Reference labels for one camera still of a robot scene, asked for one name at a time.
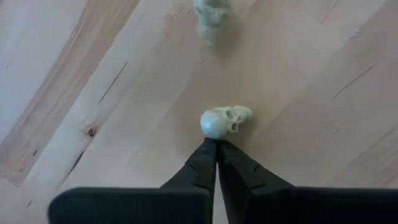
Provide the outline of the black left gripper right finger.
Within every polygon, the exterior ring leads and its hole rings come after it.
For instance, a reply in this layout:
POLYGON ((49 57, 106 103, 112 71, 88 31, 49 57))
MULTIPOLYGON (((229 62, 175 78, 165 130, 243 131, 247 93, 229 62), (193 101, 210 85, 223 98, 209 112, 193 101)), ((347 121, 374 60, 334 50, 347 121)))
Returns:
POLYGON ((397 223, 396 189, 295 186, 230 142, 217 151, 230 223, 397 223))

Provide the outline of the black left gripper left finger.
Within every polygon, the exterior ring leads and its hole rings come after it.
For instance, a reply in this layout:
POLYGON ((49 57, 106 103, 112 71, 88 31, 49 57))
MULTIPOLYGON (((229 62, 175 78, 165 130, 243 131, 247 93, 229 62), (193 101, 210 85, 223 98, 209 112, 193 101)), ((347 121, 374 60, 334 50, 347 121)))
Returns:
POLYGON ((159 188, 78 187, 56 196, 49 223, 211 223, 216 179, 216 143, 193 152, 159 188))

